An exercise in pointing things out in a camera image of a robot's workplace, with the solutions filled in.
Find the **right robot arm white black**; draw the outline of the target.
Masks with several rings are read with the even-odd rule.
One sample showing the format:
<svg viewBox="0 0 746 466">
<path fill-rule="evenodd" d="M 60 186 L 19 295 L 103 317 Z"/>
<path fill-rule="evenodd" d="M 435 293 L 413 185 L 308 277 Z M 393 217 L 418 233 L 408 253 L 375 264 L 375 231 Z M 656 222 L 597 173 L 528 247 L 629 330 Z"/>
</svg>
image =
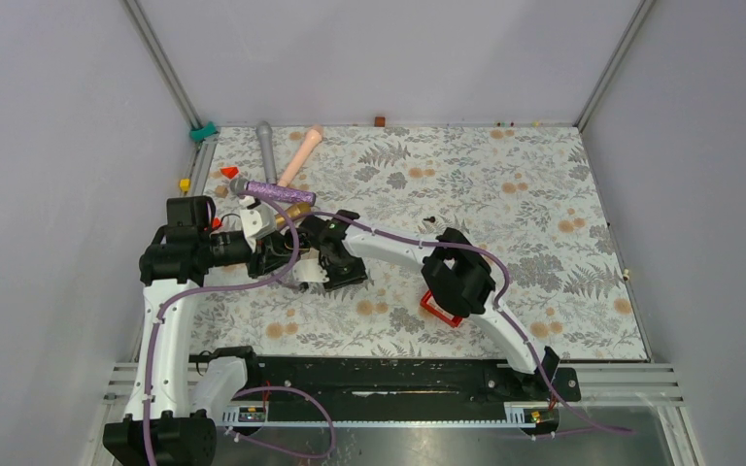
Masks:
<svg viewBox="0 0 746 466">
<path fill-rule="evenodd" d="M 560 358 L 513 314 L 503 295 L 511 276 L 494 254 L 473 246 L 454 228 L 441 235 L 407 235 L 364 225 L 357 214 L 298 216 L 299 231 L 318 253 L 327 291 L 367 280 L 368 259 L 418 272 L 432 298 L 450 315 L 471 320 L 503 353 L 527 398 L 564 404 L 557 386 Z"/>
</svg>

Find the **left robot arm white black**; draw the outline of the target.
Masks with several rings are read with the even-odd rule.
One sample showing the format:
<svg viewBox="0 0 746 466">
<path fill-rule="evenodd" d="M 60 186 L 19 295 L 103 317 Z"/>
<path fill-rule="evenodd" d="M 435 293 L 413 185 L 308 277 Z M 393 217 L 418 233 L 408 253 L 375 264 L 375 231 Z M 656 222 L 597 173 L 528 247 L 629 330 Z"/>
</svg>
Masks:
<svg viewBox="0 0 746 466">
<path fill-rule="evenodd" d="M 144 327 L 134 386 L 121 420 L 105 425 L 103 447 L 121 465 L 209 465 L 216 422 L 235 395 L 259 393 L 262 374 L 240 355 L 219 356 L 196 388 L 187 384 L 191 297 L 208 292 L 208 272 L 249 261 L 245 231 L 217 233 L 209 196 L 170 198 L 167 220 L 140 257 Z"/>
</svg>

